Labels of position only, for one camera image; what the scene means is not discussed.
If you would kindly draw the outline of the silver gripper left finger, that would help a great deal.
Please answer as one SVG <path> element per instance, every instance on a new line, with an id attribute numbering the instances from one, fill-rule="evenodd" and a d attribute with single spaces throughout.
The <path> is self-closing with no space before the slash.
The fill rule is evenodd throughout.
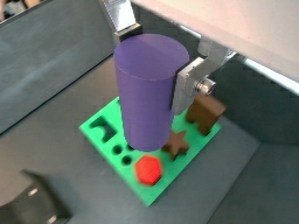
<path id="1" fill-rule="evenodd" d="M 99 3 L 112 29 L 115 45 L 143 33 L 130 0 L 99 0 Z"/>

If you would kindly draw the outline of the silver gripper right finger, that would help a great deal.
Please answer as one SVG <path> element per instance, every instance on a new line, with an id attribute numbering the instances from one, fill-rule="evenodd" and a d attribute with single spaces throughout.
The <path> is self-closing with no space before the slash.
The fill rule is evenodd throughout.
<path id="1" fill-rule="evenodd" d="M 210 79 L 210 74 L 220 69 L 236 54 L 210 38 L 200 39 L 198 51 L 200 56 L 176 72 L 172 95 L 172 112 L 176 115 L 191 106 L 196 94 L 211 94 L 216 83 Z"/>

